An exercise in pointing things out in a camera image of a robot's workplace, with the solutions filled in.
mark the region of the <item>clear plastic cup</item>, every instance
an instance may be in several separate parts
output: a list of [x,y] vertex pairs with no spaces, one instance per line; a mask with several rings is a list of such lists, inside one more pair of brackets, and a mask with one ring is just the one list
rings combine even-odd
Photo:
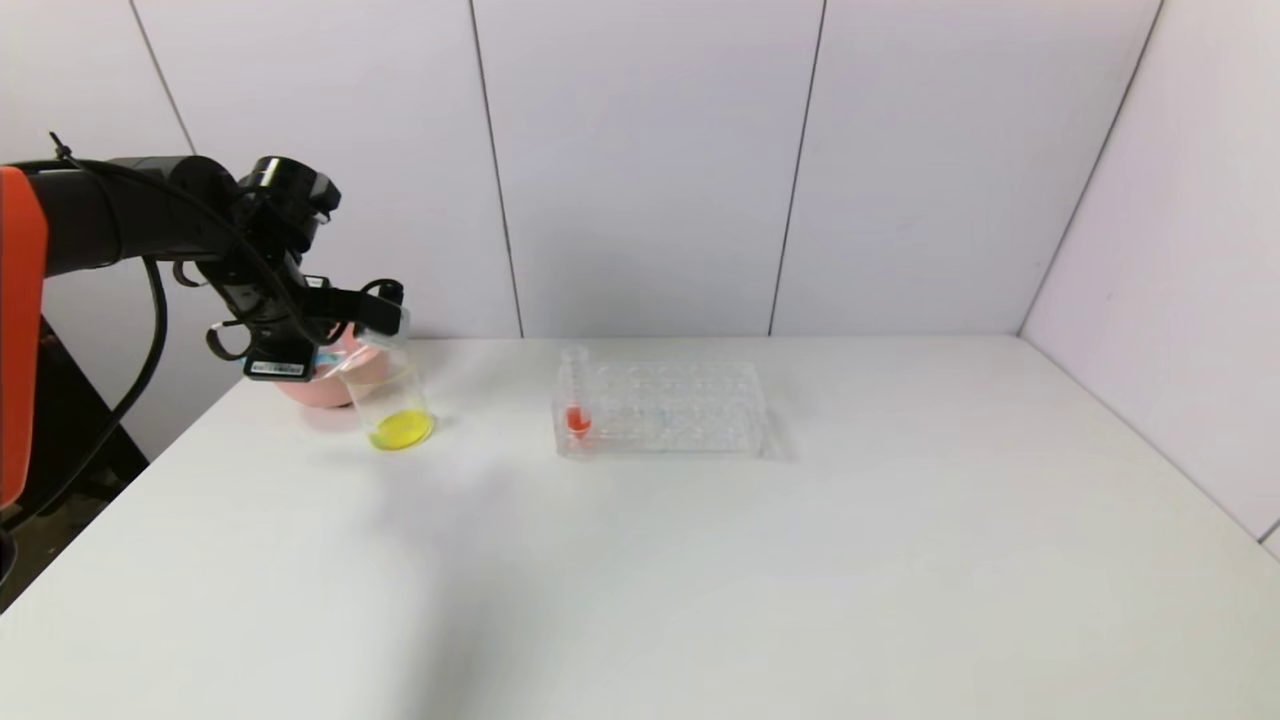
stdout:
[[422,383],[408,352],[378,350],[340,373],[369,441],[379,450],[412,447],[431,434]]

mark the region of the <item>black cable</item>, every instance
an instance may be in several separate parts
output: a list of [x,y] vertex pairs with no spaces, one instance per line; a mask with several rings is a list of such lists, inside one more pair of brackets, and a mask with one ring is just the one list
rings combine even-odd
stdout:
[[102,448],[108,439],[110,439],[111,433],[120,425],[120,420],[124,414],[133,407],[133,404],[138,401],[142,391],[146,389],[151,378],[155,375],[156,366],[160,365],[160,354],[164,352],[164,343],[169,334],[169,304],[164,295],[164,282],[160,279],[160,268],[152,258],[143,258],[142,264],[147,269],[147,283],[151,286],[151,301],[155,305],[155,329],[151,333],[151,350],[147,351],[147,357],[142,363],[142,369],[138,372],[137,379],[129,387],[124,397],[115,405],[111,414],[108,415],[106,423],[102,429],[99,430],[97,436],[90,443],[88,450],[84,455],[72,465],[70,471],[63,477],[63,480],[58,484],[58,492],[47,496],[38,507],[22,506],[13,518],[4,521],[4,530],[12,533],[24,525],[28,520],[36,515],[44,512],[50,505],[52,505],[58,498],[67,493],[76,478],[84,471],[84,468],[93,460],[97,451]]

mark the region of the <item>pink bowl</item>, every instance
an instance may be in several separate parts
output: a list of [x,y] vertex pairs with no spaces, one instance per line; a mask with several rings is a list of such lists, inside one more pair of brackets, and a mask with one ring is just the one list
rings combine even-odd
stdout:
[[[342,348],[344,352],[355,352],[361,347],[361,343],[352,333],[353,331],[348,329],[342,336]],[[361,383],[375,382],[387,375],[387,364],[388,357],[385,352],[366,351],[351,372],[358,374],[358,382]],[[347,386],[342,382],[342,378],[337,374],[328,378],[321,377],[332,368],[333,365],[328,364],[316,365],[316,379],[307,383],[275,383],[275,387],[280,388],[280,392],[296,402],[301,402],[307,407],[342,407],[343,405],[351,405],[351,392],[347,391]]]

